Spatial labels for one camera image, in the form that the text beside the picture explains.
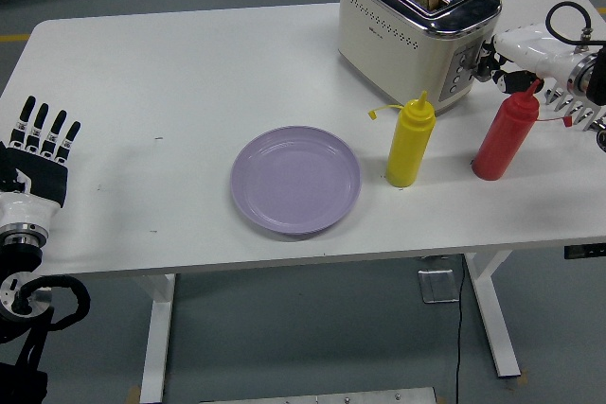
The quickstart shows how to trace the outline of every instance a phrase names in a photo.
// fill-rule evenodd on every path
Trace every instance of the black wire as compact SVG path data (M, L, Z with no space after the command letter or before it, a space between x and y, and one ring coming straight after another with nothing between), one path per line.
M72 276L41 276L25 283L15 294L12 310L18 312L20 308L28 307L27 298L39 288L69 288L78 299L76 311L51 324L49 331L59 331L84 319L91 307L91 297L86 287Z
M565 1L565 2L560 2L559 4L554 5L552 7L552 9L547 13L547 17L545 18L545 27L547 27L547 31L551 35L553 35L555 38L560 40L562 43L571 44L573 46L579 46L579 45L584 45L584 44L588 45L588 46L606 46L606 40L589 40L586 42L583 40L570 40L566 37L562 37L562 35L560 35L558 32L556 32L556 30L553 28L553 26L551 26L551 17L553 16L553 13L556 12L556 10L558 10L562 7L572 7L573 9L578 11L580 14L583 15L583 18L585 19L585 27L591 28L591 17L589 16L589 13L587 12L587 10L585 8L583 8L581 5L579 5L577 2Z
M29 368L36 371L40 364L42 351L45 348L46 335L50 328L50 321L53 319L55 309L49 307L39 318L36 319L33 327L27 335L27 339L21 349L21 354L15 363L15 366Z
M461 255L461 286L458 288L458 334L456 336L456 399L455 404L458 404L458 388L459 388L459 372L461 370L461 327L463 326L463 284L465 284L465 255Z

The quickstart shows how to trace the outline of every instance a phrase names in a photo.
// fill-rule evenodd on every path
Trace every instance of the cream toaster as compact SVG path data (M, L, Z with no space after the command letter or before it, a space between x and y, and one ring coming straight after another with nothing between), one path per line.
M437 114L472 88L500 0L340 0L339 51L395 101L427 91Z

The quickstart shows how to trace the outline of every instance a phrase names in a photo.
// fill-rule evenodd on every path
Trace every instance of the white table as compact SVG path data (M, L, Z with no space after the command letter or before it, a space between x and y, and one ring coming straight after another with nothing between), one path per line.
M503 0L497 30L542 21L558 1ZM606 36L589 1L575 1L592 11L594 36ZM556 28L576 36L581 19L568 13ZM155 303L141 402L161 399L173 273L466 253L498 374L512 376L519 369L490 275L514 249L606 241L597 212L606 156L593 133L537 124L503 179L475 177L470 161L504 99L492 82L476 82L438 118L418 180L390 186L396 113L368 118L385 100L339 55L337 24L338 5L328 4L34 29L0 98L2 139L29 95L50 105L48 118L65 109L67 123L82 123L38 272L147 276L138 280ZM353 210L304 239L251 224L229 193L239 151L285 125L336 134L362 166Z

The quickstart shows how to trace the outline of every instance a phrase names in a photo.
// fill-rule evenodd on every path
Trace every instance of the red squeeze bottle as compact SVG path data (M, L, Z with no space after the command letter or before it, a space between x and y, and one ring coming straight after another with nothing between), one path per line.
M480 179L498 180L505 173L539 117L539 100L534 92L540 83L540 79L535 80L528 90L511 95L501 104L473 159L473 172Z

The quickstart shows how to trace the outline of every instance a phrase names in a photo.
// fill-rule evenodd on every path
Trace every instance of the white table leg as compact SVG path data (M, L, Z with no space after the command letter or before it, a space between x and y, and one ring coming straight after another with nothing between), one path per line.
M174 274L138 276L136 283L153 299L148 348L141 382L141 404L161 403L169 351L170 317L174 294Z
M510 253L511 251L499 251L465 254L475 297L480 307L492 358L499 377L520 376L520 367L515 358L508 328L492 284L492 274Z

